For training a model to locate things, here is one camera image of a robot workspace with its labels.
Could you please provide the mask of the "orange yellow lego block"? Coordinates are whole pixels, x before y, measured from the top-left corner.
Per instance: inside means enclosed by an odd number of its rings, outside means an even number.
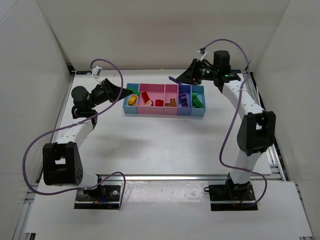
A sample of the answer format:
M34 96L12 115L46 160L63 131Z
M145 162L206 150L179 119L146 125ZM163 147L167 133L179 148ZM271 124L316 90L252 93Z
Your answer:
M132 95L129 97L129 99L128 99L128 101L127 101L127 104L128 104L129 106L136 106L136 105L137 105L137 99L138 99L138 96L135 95L135 94L132 94Z

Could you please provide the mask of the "green lego plate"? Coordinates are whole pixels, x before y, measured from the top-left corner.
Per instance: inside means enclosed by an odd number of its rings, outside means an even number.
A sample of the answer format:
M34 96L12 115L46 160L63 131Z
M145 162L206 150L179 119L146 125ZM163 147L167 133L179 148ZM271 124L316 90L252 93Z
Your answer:
M192 93L192 107L201 109L203 108L202 102L198 99L198 94L197 93Z
M129 90L129 91L132 91L133 94L135 94L135 95L137 95L137 96L140 96L140 95L141 95L141 93L140 93L138 90L136 90L136 89L133 89L133 88L130 88L130 87L127 87L126 89Z

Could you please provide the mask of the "small purple lego block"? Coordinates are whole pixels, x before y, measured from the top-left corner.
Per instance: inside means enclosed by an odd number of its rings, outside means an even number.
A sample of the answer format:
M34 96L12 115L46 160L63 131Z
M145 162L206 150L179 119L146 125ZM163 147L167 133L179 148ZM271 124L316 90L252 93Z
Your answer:
M185 91L183 89L180 89L178 91L178 97L179 97L179 102L181 104L182 108L188 108L188 98L187 95L185 94Z

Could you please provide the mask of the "red flower lego block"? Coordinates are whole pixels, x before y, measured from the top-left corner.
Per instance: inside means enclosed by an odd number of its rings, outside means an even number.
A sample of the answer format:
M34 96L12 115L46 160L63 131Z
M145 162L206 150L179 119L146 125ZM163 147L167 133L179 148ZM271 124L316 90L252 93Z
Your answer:
M152 107L153 105L154 105L154 103L153 103L152 100L148 100L148 101L144 104L144 106L146 106L146 107Z

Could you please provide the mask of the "red lego brick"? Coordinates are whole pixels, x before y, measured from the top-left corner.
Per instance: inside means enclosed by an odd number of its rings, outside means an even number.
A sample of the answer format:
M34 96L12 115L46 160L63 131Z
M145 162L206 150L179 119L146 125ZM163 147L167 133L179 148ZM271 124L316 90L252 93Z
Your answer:
M164 101L161 99L156 99L155 100L155 106L156 107L163 107L164 106Z

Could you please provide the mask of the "red striped lego block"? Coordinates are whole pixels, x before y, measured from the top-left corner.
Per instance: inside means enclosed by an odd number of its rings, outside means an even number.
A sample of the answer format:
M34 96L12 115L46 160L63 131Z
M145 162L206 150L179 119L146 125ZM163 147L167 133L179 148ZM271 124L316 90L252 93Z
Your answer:
M150 100L150 97L146 91L141 92L141 98L143 99L144 103L147 103Z

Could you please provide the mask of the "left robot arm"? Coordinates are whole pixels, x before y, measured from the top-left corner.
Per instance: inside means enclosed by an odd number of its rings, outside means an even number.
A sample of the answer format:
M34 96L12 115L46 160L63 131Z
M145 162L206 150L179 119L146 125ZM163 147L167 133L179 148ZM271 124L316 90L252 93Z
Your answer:
M43 179L47 186L76 187L93 198L102 196L102 187L97 185L102 178L98 174L84 172L79 148L98 123L98 112L94 108L132 94L132 90L121 89L108 79L97 84L91 92L83 86L76 86L71 91L71 113L76 125L68 128L56 142L47 143L42 149Z

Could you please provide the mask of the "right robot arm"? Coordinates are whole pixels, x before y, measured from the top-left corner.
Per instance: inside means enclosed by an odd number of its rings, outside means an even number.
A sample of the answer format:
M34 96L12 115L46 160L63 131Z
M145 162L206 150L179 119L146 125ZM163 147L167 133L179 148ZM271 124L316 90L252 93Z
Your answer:
M231 71L230 54L226 50L215 51L213 63L193 59L177 81L193 86L212 81L234 106L234 117L241 119L236 136L239 152L235 165L224 164L231 170L224 184L209 185L211 200L253 201L251 175L255 174L258 159L275 141L275 113L264 110L245 91L245 80Z

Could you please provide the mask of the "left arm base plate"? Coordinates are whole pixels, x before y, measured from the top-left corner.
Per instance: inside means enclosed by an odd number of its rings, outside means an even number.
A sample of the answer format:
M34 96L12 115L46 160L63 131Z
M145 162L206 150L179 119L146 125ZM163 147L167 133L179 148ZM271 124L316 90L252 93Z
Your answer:
M77 210L119 210L122 197L121 181L104 181L95 189L78 190L74 200Z

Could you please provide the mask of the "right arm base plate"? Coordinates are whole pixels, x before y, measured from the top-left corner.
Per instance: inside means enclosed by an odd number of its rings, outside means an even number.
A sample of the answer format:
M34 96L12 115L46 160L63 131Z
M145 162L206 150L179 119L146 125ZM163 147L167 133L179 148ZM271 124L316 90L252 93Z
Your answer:
M203 188L209 194L212 212L257 211L258 205L252 184L246 189L229 193L225 184L212 184Z

